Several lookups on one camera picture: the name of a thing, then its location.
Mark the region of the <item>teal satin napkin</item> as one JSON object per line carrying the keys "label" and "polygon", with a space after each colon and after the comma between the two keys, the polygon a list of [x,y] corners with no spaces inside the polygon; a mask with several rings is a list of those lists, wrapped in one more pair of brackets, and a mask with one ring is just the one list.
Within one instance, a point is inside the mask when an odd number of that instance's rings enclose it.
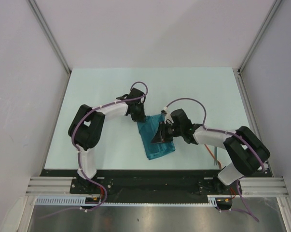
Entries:
{"label": "teal satin napkin", "polygon": [[145,122],[137,123],[148,160],[160,158],[176,150],[173,142],[166,144],[151,143],[152,139],[158,131],[159,122],[164,121],[164,119],[164,116],[159,114],[154,116],[147,116]]}

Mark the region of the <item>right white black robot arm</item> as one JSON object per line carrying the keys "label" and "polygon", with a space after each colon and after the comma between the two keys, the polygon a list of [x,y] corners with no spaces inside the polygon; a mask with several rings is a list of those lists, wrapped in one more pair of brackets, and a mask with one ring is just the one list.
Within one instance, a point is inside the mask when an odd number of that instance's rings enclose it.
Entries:
{"label": "right white black robot arm", "polygon": [[165,107],[162,114],[165,119],[159,122],[152,144],[169,143],[175,137],[182,137],[188,144],[211,145],[227,151],[231,163],[217,174],[213,182],[214,190],[219,194],[225,194],[236,180],[263,169],[264,162],[270,157],[269,150],[246,126],[237,130],[207,128],[192,123],[183,109],[169,112]]}

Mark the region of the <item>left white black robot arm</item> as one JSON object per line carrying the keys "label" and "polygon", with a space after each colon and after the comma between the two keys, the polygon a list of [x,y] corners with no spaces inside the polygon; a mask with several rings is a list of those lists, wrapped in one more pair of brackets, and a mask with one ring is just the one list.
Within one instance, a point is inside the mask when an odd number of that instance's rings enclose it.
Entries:
{"label": "left white black robot arm", "polygon": [[79,107],[70,127],[68,135],[78,152],[78,175],[83,178],[81,188],[92,193],[97,189],[97,181],[93,178],[97,169],[94,155],[90,153],[99,142],[105,122],[120,116],[131,116],[134,122],[145,122],[144,102],[147,92],[132,87],[130,93],[124,94],[115,101],[92,108],[86,104]]}

